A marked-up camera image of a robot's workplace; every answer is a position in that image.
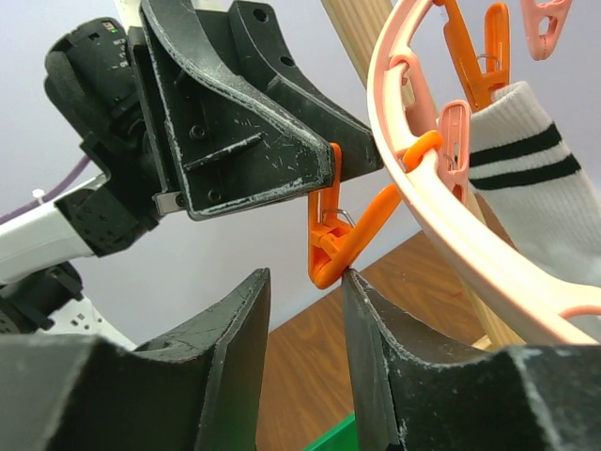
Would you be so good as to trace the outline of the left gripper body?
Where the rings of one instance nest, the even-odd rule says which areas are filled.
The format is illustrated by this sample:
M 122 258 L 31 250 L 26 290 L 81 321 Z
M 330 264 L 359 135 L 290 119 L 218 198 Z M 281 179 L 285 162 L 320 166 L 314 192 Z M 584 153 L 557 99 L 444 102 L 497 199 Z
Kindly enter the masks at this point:
M 114 18 L 90 20 L 60 38 L 44 66 L 46 95 L 104 177 L 61 197 L 58 208 L 95 256 L 121 252 L 184 208 L 152 148 L 126 32 Z

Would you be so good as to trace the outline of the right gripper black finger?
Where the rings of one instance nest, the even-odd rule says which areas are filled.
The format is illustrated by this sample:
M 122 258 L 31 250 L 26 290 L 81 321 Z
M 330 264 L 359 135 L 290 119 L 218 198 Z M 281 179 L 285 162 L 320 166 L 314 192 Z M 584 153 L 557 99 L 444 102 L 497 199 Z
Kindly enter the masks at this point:
M 477 350 L 342 277 L 347 360 L 362 450 L 596 450 L 600 349 Z
M 135 350 L 98 334 L 1 336 L 5 450 L 252 450 L 270 271 Z

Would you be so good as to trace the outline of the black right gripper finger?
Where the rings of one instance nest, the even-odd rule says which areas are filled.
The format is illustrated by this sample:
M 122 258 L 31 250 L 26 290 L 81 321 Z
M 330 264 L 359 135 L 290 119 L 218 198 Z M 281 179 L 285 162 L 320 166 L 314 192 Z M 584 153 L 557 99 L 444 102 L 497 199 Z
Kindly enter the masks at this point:
M 320 92 L 299 69 L 270 5 L 235 1 L 229 7 L 229 22 L 243 77 L 313 133 L 315 154 L 326 164 L 329 178 L 334 144 L 342 150 L 341 180 L 383 167 L 371 130 Z
M 189 216 L 204 221 L 329 186 L 330 144 L 251 82 L 233 11 L 141 4 L 164 126 Z

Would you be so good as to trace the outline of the pink round clip hanger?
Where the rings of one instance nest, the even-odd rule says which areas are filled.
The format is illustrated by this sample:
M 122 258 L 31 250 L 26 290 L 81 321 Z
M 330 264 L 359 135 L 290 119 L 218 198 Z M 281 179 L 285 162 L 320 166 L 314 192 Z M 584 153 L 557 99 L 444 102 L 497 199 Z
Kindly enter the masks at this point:
M 455 155 L 469 155 L 470 108 L 455 101 L 438 112 L 409 47 L 432 5 L 398 2 L 375 44 L 366 89 L 379 154 L 423 232 L 454 266 L 494 347 L 594 345 L 570 319 L 599 315 L 599 288 L 558 279 L 520 255 L 488 228 L 467 168 L 449 167 Z

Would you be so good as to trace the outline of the white sock with black stripes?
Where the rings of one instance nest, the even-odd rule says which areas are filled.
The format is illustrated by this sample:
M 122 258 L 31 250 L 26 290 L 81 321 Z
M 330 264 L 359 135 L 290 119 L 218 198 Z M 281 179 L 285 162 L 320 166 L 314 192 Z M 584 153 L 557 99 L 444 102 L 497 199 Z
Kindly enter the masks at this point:
M 600 284 L 600 196 L 525 81 L 471 117 L 470 184 L 517 251 L 564 281 Z

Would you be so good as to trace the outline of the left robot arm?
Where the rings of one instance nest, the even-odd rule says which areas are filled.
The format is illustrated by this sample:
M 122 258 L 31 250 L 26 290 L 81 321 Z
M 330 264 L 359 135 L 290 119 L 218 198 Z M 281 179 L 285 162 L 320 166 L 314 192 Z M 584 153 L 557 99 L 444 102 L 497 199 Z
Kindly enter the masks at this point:
M 48 97 L 100 173 L 1 227 L 1 328 L 100 332 L 78 257 L 132 247 L 176 211 L 195 221 L 329 186 L 316 93 L 273 8 L 142 1 L 137 23 L 91 20 L 45 56 Z

